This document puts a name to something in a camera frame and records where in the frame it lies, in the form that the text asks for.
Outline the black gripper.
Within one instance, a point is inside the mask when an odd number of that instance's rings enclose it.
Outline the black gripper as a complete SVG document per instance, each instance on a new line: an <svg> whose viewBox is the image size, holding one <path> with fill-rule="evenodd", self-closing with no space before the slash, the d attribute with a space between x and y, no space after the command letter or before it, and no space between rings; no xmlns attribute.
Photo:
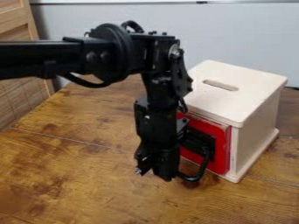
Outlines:
<svg viewBox="0 0 299 224"><path fill-rule="evenodd" d="M144 176L149 170L164 181L179 172L180 150L177 146L177 106L156 108L145 97L135 101L135 128L140 144L135 152L135 173Z"/></svg>

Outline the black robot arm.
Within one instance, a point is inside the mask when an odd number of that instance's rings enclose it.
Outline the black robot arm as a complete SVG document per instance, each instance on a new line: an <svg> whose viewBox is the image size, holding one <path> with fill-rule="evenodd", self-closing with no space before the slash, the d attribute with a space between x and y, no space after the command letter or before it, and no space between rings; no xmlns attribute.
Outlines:
<svg viewBox="0 0 299 224"><path fill-rule="evenodd" d="M132 20L101 24L80 38L60 41L0 41L0 81L57 76L86 88L104 88L140 74L145 96L135 101L135 127L141 139L135 151L136 172L163 180L196 178L179 171L180 145L188 121L183 97L192 91L180 40L144 31Z"/></svg>

